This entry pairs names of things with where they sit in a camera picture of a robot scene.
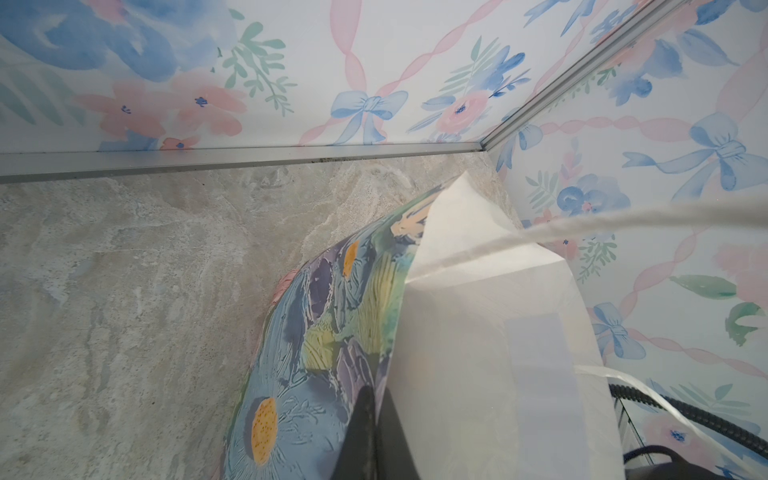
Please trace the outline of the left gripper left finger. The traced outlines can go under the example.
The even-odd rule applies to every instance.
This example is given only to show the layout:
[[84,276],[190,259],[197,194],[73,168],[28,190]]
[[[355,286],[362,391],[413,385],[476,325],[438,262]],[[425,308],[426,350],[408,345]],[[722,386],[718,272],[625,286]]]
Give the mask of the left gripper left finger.
[[375,390],[359,391],[339,452],[332,480],[374,480],[377,478]]

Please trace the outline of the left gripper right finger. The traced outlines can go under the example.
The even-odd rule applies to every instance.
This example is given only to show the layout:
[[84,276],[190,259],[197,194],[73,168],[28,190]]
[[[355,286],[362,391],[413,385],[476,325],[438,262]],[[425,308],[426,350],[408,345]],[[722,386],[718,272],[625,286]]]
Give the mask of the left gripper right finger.
[[385,390],[379,411],[379,478],[419,480],[393,397]]

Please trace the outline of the floral paper gift bag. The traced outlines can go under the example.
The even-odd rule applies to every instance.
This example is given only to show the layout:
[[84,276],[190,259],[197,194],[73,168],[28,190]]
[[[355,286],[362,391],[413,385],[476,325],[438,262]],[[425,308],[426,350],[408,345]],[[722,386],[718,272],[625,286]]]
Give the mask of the floral paper gift bag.
[[285,280],[220,479],[331,479],[358,391],[393,397],[420,479],[763,479],[759,437],[607,368],[643,351],[546,243],[638,226],[763,227],[733,200],[515,227],[467,176]]

